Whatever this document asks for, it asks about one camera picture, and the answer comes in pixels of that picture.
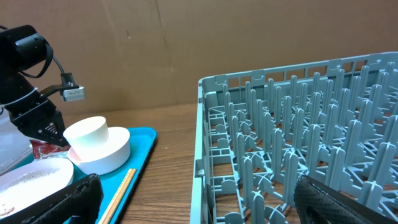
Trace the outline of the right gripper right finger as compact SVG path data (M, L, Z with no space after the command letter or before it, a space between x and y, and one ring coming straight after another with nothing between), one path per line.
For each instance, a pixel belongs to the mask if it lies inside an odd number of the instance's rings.
M307 175L297 179L294 205L301 223L395 223Z

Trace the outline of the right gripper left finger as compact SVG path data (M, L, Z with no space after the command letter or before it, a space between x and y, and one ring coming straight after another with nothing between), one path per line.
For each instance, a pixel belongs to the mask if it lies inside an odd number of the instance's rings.
M1 219L1 223L95 223L99 217L104 193L98 174L90 174Z

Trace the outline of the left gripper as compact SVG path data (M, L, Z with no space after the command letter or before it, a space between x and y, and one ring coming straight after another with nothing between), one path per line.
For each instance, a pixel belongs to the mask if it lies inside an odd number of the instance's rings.
M57 146L66 146L61 112L36 88L4 105L11 123L25 136Z

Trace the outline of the red snack wrapper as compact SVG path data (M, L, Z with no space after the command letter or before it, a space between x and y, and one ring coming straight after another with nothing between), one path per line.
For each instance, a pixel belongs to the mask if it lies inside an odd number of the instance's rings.
M32 153L35 160L49 158L66 158L71 146L58 146L31 139Z

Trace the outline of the white cup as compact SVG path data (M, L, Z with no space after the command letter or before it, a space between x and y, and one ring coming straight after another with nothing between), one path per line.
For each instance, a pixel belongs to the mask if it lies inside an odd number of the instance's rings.
M63 137L75 151L89 151L105 145L109 138L108 125L103 116L80 120L63 132Z

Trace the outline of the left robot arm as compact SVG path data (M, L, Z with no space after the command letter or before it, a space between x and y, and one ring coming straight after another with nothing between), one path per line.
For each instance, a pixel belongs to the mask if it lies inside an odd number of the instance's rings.
M32 26L1 31L1 106L23 135L63 147L61 112L26 80L40 78L52 59L51 46Z

